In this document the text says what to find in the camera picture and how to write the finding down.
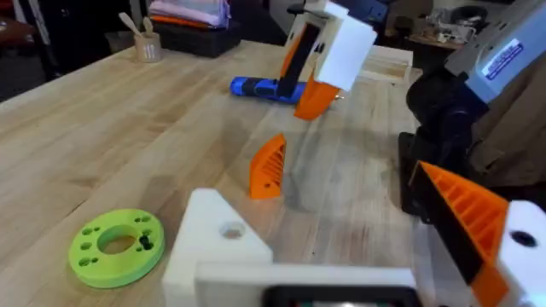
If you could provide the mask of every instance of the black screw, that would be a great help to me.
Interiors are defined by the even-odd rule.
[[[537,246],[537,240],[535,239],[535,237],[533,237],[529,233],[526,233],[525,231],[512,231],[510,235],[512,236],[512,239],[514,239],[514,241],[520,243],[522,246]]]
[[[154,243],[150,242],[150,239],[147,235],[141,236],[140,238],[138,238],[138,241],[140,242],[140,244],[142,244],[142,247],[145,251],[149,251],[152,249],[152,247],[154,247]]]

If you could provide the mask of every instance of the blue tool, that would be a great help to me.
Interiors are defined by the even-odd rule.
[[[295,105],[305,89],[305,82],[298,82],[290,96],[277,94],[278,80],[266,78],[235,77],[229,89],[237,96],[255,96]]]

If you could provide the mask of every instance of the orange clamp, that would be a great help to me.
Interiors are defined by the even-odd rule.
[[[435,165],[419,162],[419,166],[431,178],[484,261],[470,285],[476,299],[484,307],[499,305],[508,292],[496,267],[508,201]]]
[[[250,198],[259,200],[281,196],[286,145],[281,133],[254,155],[250,163]]]

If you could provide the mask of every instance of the green 3d printed part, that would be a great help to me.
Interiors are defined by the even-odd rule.
[[[135,239],[123,252],[108,254],[104,247],[120,237]],[[165,236],[160,220],[137,209],[111,211],[87,223],[76,235],[68,261],[76,276],[91,287],[111,288],[146,275],[160,260]]]

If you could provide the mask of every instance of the butcher block table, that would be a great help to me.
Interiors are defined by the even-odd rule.
[[[232,96],[274,78],[281,47],[242,42],[215,60],[128,49],[0,104],[0,306],[163,306],[160,279],[192,190],[217,189],[283,263],[414,267],[400,210],[397,136],[414,131],[408,85],[359,79],[306,122]],[[249,164],[282,132],[283,196],[247,198]],[[87,287],[67,262],[78,230],[119,208],[155,214],[166,253],[127,287]]]

